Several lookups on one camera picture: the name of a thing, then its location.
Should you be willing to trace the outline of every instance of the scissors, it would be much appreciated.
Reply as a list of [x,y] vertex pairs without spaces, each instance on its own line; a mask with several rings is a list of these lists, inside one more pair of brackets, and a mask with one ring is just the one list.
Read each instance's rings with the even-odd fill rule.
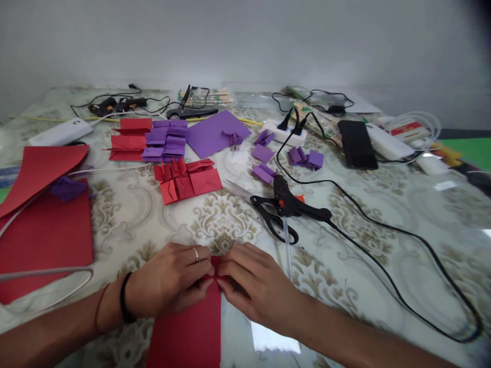
[[[283,220],[281,219],[281,217],[267,211],[266,208],[264,208],[263,206],[263,205],[269,205],[274,208],[277,208],[277,206],[279,205],[278,201],[271,198],[263,198],[263,197],[255,196],[251,192],[245,190],[244,188],[238,186],[236,183],[231,182],[230,180],[227,180],[227,183],[228,183],[227,189],[229,190],[229,192],[231,192],[237,197],[242,198],[244,201],[246,201],[252,207],[254,207],[261,214],[262,218],[266,222],[266,225],[273,233],[273,235],[284,243],[285,240],[280,236],[280,234],[284,233]],[[293,241],[291,241],[290,244],[297,244],[298,243],[297,232],[293,230],[290,226],[288,226],[288,233],[293,237]]]

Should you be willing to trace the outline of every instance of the green paper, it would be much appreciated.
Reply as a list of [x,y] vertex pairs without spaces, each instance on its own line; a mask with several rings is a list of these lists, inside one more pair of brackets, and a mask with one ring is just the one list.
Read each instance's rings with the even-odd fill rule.
[[484,171],[491,171],[491,138],[441,140],[444,145],[462,153],[462,160]]

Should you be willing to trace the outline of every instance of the finger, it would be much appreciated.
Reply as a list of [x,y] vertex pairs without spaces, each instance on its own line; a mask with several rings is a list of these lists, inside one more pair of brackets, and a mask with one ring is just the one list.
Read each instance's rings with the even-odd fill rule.
[[207,260],[211,259],[210,249],[208,247],[203,247],[202,245],[194,245],[192,247],[188,246],[182,252],[183,266],[188,266],[196,262],[204,261],[206,259]]
[[257,277],[234,261],[226,261],[220,264],[218,276],[231,276],[249,295],[252,295],[251,292],[254,293],[255,285],[258,284]]
[[208,287],[213,283],[213,279],[200,280],[198,286],[192,286],[185,290],[179,297],[174,311],[180,312],[206,298]]
[[264,265],[257,260],[255,255],[250,250],[247,250],[243,245],[235,244],[232,249],[225,255],[225,261],[234,261],[250,273],[259,276]]
[[234,287],[229,281],[216,280],[220,288],[224,291],[225,298],[239,311],[244,313],[247,318],[257,320],[254,308],[251,305],[250,299],[246,298],[239,291],[235,291]]
[[262,249],[259,249],[257,246],[255,246],[254,244],[251,244],[249,242],[245,242],[244,244],[244,247],[247,248],[247,249],[250,249],[251,251],[253,251],[254,253],[260,255],[261,257],[263,258],[268,258],[270,256],[269,253],[265,252],[264,250]]
[[215,268],[209,260],[204,260],[187,266],[184,268],[183,272],[182,287],[187,289],[204,275],[215,275]]

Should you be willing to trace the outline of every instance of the table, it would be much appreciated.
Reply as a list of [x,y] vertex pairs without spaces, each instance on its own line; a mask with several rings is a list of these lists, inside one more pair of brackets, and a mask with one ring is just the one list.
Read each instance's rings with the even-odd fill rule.
[[[165,91],[144,91],[161,98]],[[48,119],[71,119],[69,104],[86,103],[100,89],[55,88],[27,108],[22,115]],[[238,117],[263,122],[282,119],[272,105],[261,109],[230,109]],[[82,116],[87,112],[80,109]],[[56,122],[14,119],[0,128],[0,167],[19,165],[27,140]],[[90,144],[85,166],[129,167],[137,163],[108,161],[111,129],[118,123],[102,122],[83,138]],[[255,134],[249,137],[252,141]],[[272,187],[251,176],[250,143],[239,152],[224,150],[211,158],[222,180],[230,179],[249,191],[271,195]],[[279,144],[270,148],[277,150]],[[444,266],[478,308],[485,323],[483,337],[475,343],[458,344],[439,335],[407,312],[394,298],[382,272],[344,238],[306,218],[289,221],[300,235],[292,248],[295,285],[352,318],[424,347],[461,366],[484,365],[484,344],[491,339],[491,201],[456,173],[431,177],[407,166],[380,167],[373,172],[349,170],[341,154],[318,136],[307,138],[305,148],[324,153],[323,169],[290,168],[300,180],[333,179],[347,190],[372,218],[402,227],[427,239]],[[188,147],[185,161],[197,159]],[[286,165],[286,151],[282,163]],[[277,168],[273,160],[269,163]],[[234,241],[249,241],[270,252],[285,268],[284,245],[243,212],[239,198],[225,189],[164,206],[152,167],[97,172],[87,175],[93,195],[93,264],[90,283],[69,300],[80,299],[113,281],[118,272],[142,267],[167,242],[202,244],[223,255]],[[456,187],[438,191],[434,186],[451,180]],[[297,185],[295,195],[307,203],[326,207],[343,231],[364,244],[386,267],[408,303],[447,331],[456,331],[470,319],[436,271],[423,245],[411,237],[364,220],[358,211],[329,183]],[[56,283],[47,288],[58,287]],[[13,328],[27,318],[0,311],[1,330]],[[60,366],[144,367],[152,334],[152,319],[142,319],[87,344]],[[250,321],[222,300],[222,363],[239,367],[335,367],[337,363],[301,345],[301,354],[278,351],[255,352]]]

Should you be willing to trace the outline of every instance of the smartphone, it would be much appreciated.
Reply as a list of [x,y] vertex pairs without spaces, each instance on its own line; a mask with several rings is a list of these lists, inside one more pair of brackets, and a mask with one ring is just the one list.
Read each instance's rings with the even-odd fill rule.
[[341,120],[338,122],[343,150],[348,167],[353,169],[378,169],[375,152],[364,122]]

